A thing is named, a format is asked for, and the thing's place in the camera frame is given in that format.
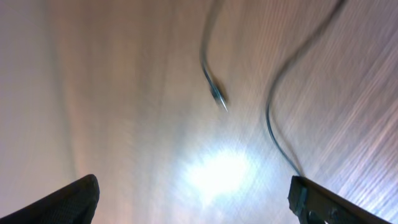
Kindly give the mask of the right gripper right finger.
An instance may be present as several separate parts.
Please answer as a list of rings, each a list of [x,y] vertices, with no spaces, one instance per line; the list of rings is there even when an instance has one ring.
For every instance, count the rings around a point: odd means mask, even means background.
[[[300,224],[389,224],[301,176],[292,177],[288,201]]]

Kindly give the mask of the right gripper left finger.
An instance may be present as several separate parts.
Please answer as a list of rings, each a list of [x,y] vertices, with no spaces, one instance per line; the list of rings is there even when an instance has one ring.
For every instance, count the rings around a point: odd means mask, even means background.
[[[86,175],[50,195],[1,218],[1,224],[90,224],[100,199],[95,175]]]

